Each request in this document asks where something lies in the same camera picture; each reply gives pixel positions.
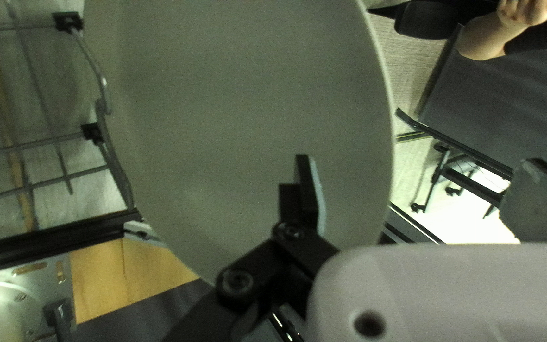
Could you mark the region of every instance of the gray panel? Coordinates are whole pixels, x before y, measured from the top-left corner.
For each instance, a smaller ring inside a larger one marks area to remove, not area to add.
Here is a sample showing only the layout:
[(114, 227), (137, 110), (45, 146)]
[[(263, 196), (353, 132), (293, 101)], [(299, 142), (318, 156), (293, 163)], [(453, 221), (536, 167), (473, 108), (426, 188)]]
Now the gray panel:
[(522, 242), (547, 242), (547, 168), (523, 161), (500, 207), (500, 219)]
[(488, 61), (454, 51), (420, 121), (512, 168), (547, 161), (547, 50)]

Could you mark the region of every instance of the bolt head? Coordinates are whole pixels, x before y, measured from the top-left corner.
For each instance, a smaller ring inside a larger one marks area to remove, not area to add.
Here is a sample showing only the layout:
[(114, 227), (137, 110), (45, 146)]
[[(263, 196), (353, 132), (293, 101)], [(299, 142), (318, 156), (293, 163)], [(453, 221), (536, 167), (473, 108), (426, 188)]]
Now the bolt head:
[(223, 273), (223, 290), (232, 295), (249, 291), (254, 282), (252, 275), (243, 269), (228, 269)]

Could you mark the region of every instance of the hole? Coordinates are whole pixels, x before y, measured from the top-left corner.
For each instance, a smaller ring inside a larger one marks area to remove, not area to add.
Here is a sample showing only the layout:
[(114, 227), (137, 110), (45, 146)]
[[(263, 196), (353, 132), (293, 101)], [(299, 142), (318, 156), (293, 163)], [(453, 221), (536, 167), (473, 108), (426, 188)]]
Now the hole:
[(14, 269), (11, 274), (13, 277), (23, 275), (25, 273), (38, 271), (40, 269), (44, 269), (47, 267), (47, 262), (40, 262), (40, 263), (32, 263), (31, 265), (19, 267), (17, 269)]
[(365, 312), (354, 321), (354, 329), (366, 338), (381, 337), (385, 332), (383, 318), (374, 312)]
[(60, 260), (56, 262), (56, 278), (58, 280), (58, 284), (63, 284), (67, 279), (65, 276), (65, 266)]

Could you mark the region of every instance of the wooden surface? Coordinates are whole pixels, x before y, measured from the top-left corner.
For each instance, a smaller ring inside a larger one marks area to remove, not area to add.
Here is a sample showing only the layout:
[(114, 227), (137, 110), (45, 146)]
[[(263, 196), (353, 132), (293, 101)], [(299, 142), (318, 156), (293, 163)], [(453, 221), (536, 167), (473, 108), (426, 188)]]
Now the wooden surface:
[(77, 323), (198, 277), (167, 248), (127, 238), (71, 253)]

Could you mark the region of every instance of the chair wheel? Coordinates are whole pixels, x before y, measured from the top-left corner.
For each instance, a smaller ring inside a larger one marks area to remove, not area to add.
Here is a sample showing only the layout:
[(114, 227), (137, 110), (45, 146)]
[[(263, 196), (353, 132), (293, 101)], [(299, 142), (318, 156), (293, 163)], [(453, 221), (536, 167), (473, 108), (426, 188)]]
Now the chair wheel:
[(411, 211), (416, 213), (416, 214), (419, 214), (419, 211), (424, 211), (425, 210), (425, 206), (424, 205), (419, 205), (417, 203), (413, 203), (411, 204)]

